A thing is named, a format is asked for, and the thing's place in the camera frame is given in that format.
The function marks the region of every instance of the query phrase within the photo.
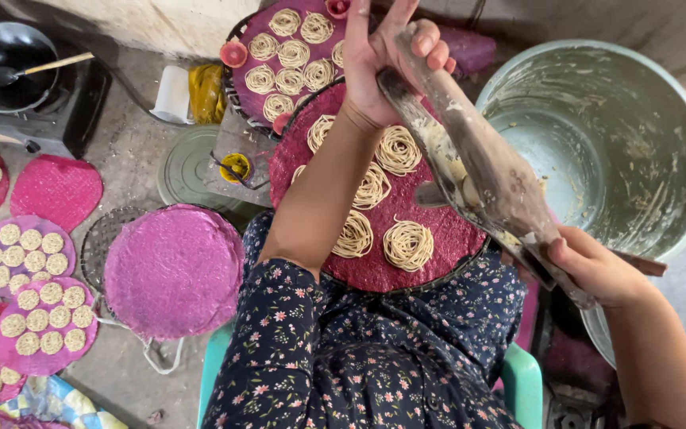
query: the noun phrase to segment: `aluminum bowl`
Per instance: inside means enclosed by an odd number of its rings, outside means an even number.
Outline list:
[[[550,42],[502,66],[476,105],[564,224],[664,262],[686,247],[686,93],[661,66],[615,44]],[[602,309],[582,318],[615,366]]]

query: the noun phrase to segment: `dark floral dress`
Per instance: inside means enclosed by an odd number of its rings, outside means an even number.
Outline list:
[[[433,287],[362,292],[284,259],[252,269],[203,427],[520,427],[491,394],[526,291],[491,245]]]

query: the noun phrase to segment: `wooden handle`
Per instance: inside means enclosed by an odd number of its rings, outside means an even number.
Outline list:
[[[67,66],[68,64],[79,63],[81,61],[90,60],[94,58],[94,54],[87,52],[86,54],[80,54],[75,56],[69,56],[64,60],[54,61],[52,63],[47,63],[42,66],[31,67],[23,72],[24,75],[30,75],[31,73],[42,72],[43,70],[56,69],[57,67]]]

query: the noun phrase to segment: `plastic bag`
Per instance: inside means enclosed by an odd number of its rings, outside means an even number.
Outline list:
[[[216,64],[189,69],[190,110],[196,124],[221,124],[226,95],[221,90],[224,67]]]

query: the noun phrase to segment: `hand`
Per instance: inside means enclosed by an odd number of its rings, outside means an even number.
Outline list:
[[[376,128],[387,127],[399,120],[388,100],[377,87],[375,76],[385,66],[392,66],[416,86],[412,73],[404,65],[393,37],[412,17],[419,0],[395,0],[377,30],[368,36],[370,0],[354,0],[348,12],[345,29],[343,64],[348,92],[346,102],[360,120]],[[412,39],[412,52],[426,56],[433,70],[446,67],[453,72],[456,61],[449,58],[449,46],[441,40],[436,24],[426,19],[417,21],[418,31]]]
[[[562,225],[557,229],[562,238],[549,245],[549,258],[604,307],[623,307],[657,290],[643,273],[586,232]]]

